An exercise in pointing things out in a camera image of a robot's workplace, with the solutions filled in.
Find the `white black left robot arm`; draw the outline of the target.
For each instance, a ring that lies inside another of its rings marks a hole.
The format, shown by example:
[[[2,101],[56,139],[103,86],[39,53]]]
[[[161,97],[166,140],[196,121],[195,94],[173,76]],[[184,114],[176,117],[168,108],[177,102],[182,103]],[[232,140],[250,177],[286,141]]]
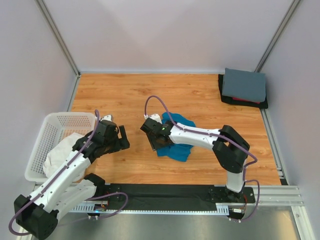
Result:
[[[129,147],[123,125],[117,126],[109,116],[98,120],[92,131],[75,142],[68,157],[48,180],[28,196],[19,195],[15,199],[11,222],[39,240],[47,239],[76,205],[112,196],[107,193],[105,180],[94,173],[68,188],[95,160]]]

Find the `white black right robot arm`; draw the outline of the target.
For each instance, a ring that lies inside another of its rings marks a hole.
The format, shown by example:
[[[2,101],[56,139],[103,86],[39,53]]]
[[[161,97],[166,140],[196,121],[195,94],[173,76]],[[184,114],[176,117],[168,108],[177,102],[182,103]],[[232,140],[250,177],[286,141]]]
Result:
[[[250,145],[231,126],[204,129],[170,120],[161,123],[148,117],[140,129],[146,134],[152,149],[159,150],[174,144],[201,147],[212,151],[220,166],[227,172],[222,194],[231,202],[243,198],[245,163]]]

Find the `blue t shirt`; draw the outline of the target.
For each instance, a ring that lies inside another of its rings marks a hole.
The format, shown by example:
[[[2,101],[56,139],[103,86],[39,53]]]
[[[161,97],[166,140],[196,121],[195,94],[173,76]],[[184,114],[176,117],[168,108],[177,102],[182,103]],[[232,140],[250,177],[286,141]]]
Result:
[[[175,122],[181,123],[189,127],[196,127],[196,124],[193,121],[186,119],[178,113],[170,113],[170,115]],[[186,162],[191,154],[192,148],[193,146],[188,144],[173,144],[158,149],[156,151],[156,154],[158,157],[169,157],[170,159],[179,162]]]

